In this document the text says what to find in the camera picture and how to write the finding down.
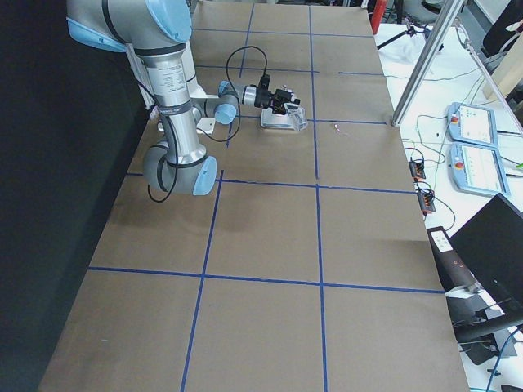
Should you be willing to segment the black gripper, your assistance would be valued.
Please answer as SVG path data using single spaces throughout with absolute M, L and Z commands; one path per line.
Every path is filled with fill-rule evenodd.
M 301 100 L 297 98 L 292 90 L 279 88 L 267 96 L 262 95 L 257 88 L 254 106 L 261 109 L 271 109 L 275 115 L 285 115 L 288 113 L 285 104 L 299 105 Z

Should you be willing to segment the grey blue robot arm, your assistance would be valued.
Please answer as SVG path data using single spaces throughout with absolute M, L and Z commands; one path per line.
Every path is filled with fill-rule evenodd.
M 163 138 L 143 160 L 150 188 L 166 194 L 209 194 L 217 175 L 217 160 L 199 141 L 204 120 L 223 125 L 240 120 L 241 105 L 261 109 L 265 128 L 306 128 L 305 110 L 287 88 L 270 91 L 264 73 L 258 84 L 226 79 L 215 96 L 196 96 L 190 51 L 192 24 L 185 1 L 69 1 L 69 35 L 104 51 L 132 49 L 145 68 L 150 93 L 159 110 Z

